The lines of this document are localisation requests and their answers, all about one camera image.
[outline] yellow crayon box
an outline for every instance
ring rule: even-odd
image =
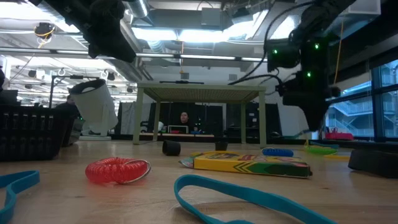
[[[233,151],[193,153],[179,163],[194,169],[308,178],[310,166],[298,157],[241,155]]]

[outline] person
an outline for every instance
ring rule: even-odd
[[[188,126],[188,133],[191,133],[191,131],[193,131],[194,128],[194,125],[189,120],[188,113],[184,111],[180,115],[180,122],[174,125]]]
[[[55,107],[56,109],[60,110],[67,110],[71,112],[71,114],[78,116],[79,115],[79,110],[77,106],[75,105],[75,101],[72,99],[70,95],[67,96],[67,101],[64,103],[61,103],[60,105]]]

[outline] black cup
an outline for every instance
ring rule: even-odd
[[[166,156],[178,156],[181,152],[181,145],[175,141],[164,141],[162,151]]]
[[[228,142],[216,142],[216,151],[226,151]]]

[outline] red coiled spring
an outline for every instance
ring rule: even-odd
[[[145,160],[110,157],[89,164],[86,176],[95,183],[127,184],[145,177],[149,171],[150,163]]]

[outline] small table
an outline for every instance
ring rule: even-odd
[[[133,144],[139,144],[140,123],[144,93],[156,101],[154,140],[157,140],[160,103],[239,103],[241,127],[246,127],[246,103],[259,97],[260,147],[266,147],[266,88],[263,86],[196,85],[138,83]],[[241,128],[242,143],[246,143],[246,129]]]

